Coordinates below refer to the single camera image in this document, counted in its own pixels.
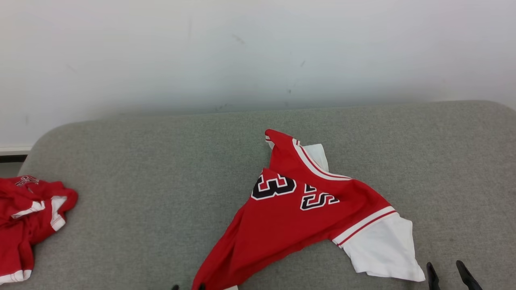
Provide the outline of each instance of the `white trim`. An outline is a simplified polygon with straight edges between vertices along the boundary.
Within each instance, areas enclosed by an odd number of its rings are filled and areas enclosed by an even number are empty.
[[[17,212],[15,214],[11,215],[11,217],[14,218],[14,219],[17,219],[17,218],[22,217],[24,215],[28,215],[30,213],[35,213],[35,212],[38,212],[38,211],[42,211],[44,209],[45,209],[45,202],[44,201],[41,201],[41,203],[39,203],[37,201],[33,201],[33,204],[32,204],[32,206],[29,209]]]
[[[271,149],[274,149],[274,142],[270,140],[270,137],[265,135],[265,142],[267,142]]]
[[[335,239],[333,239],[333,242],[336,245],[339,245],[344,240],[346,240],[349,236],[354,234],[356,231],[360,230],[363,226],[365,226],[365,225],[369,226],[370,224],[368,224],[368,223],[374,221],[375,219],[377,219],[378,217],[380,217],[382,215],[385,215],[385,214],[387,214],[389,212],[393,212],[393,211],[395,211],[395,210],[392,206],[382,208],[381,210],[379,210],[379,211],[369,215],[368,217],[364,218],[363,220],[357,222],[351,228],[348,228],[347,230],[345,230],[342,234],[338,235]]]
[[[346,180],[352,180],[352,178],[344,176],[344,175],[338,175],[326,172],[324,169],[322,169],[317,162],[313,161],[303,150],[301,146],[298,145],[298,140],[292,138],[292,145],[294,146],[294,149],[296,150],[297,154],[305,164],[305,166],[312,171],[315,175],[317,175],[320,178],[324,178],[326,180],[337,180],[337,181],[346,181]]]
[[[50,221],[50,225],[52,229],[57,232],[62,226],[66,223],[63,217],[57,213],[58,209],[65,203],[67,197],[61,196],[53,196],[52,200],[52,220]]]
[[[8,155],[27,155],[29,154],[32,146],[24,147],[0,147],[0,156]]]
[[[329,172],[328,169],[328,160],[326,159],[326,154],[324,153],[324,148],[322,144],[313,144],[303,146],[304,151],[307,153],[310,158],[319,165],[324,171]]]
[[[22,282],[30,278],[32,270],[18,270],[12,274],[0,276],[0,285],[3,283]]]

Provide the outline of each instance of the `red stripe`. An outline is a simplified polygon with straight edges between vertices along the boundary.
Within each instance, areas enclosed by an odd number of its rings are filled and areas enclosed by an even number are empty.
[[[299,146],[301,148],[301,150],[303,151],[304,155],[307,157],[308,159],[308,162],[310,162],[310,164],[312,164],[312,166],[317,170],[319,171],[320,173],[326,175],[326,176],[329,176],[329,177],[335,177],[335,178],[346,178],[346,179],[352,179],[352,178],[349,178],[347,176],[343,176],[343,175],[333,175],[333,174],[329,174],[327,172],[324,172],[324,171],[321,171],[319,169],[318,166],[316,166],[313,162],[312,162],[312,159],[310,158],[310,156],[308,156],[307,152],[304,150],[303,146]]]
[[[372,221],[370,221],[370,222],[366,223],[366,224],[365,224],[365,225],[363,225],[361,228],[359,228],[358,230],[354,231],[354,232],[353,232],[352,234],[350,234],[347,238],[345,238],[345,239],[344,239],[344,241],[342,241],[338,246],[340,247],[343,243],[345,243],[347,240],[349,240],[351,237],[353,237],[356,233],[360,232],[360,230],[361,230],[361,229],[363,229],[363,228],[365,228],[366,226],[370,225],[372,222],[374,222],[374,221],[376,221],[376,220],[378,220],[378,219],[381,219],[381,218],[382,218],[382,217],[384,217],[384,216],[387,216],[387,215],[390,215],[390,214],[392,214],[392,213],[395,213],[395,212],[396,212],[396,211],[388,212],[388,213],[386,213],[386,214],[384,214],[384,215],[381,215],[381,216],[379,216],[379,217],[375,218],[374,220],[372,220]]]

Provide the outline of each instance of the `jersey number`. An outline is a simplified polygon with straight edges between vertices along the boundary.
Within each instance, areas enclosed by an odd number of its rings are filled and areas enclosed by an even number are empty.
[[[251,197],[260,200],[279,195],[291,194],[296,190],[296,182],[290,178],[278,174],[277,178],[264,181],[260,175],[254,185]]]
[[[309,194],[311,192],[317,192],[317,189],[306,184],[304,187],[304,193]],[[327,194],[325,192],[319,194],[318,198],[316,198],[316,196],[317,194],[303,196],[303,200],[301,202],[301,210],[308,211],[314,208],[323,207],[326,204],[334,204],[339,202],[339,200],[335,198],[333,195]]]
[[[278,174],[277,178],[263,179],[260,175],[254,185],[251,197],[256,200],[271,198],[280,195],[291,194],[296,190],[296,181]],[[317,189],[305,184],[304,196],[301,199],[301,210],[308,211],[314,208],[323,207],[326,204],[338,203],[339,200],[331,194],[325,192],[317,193]]]

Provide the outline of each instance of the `white wall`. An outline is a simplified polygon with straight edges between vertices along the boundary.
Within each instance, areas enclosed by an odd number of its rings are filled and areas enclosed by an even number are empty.
[[[120,114],[484,99],[514,0],[2,0],[0,147]]]

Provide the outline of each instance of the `white sleeve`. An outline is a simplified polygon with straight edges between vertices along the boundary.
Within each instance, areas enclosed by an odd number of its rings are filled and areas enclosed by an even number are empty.
[[[313,161],[315,161],[326,172],[329,171],[328,161],[326,160],[326,155],[324,154],[324,148],[322,144],[303,146],[303,148]]]
[[[412,222],[398,213],[368,225],[340,247],[357,273],[416,282],[425,280],[415,259]]]

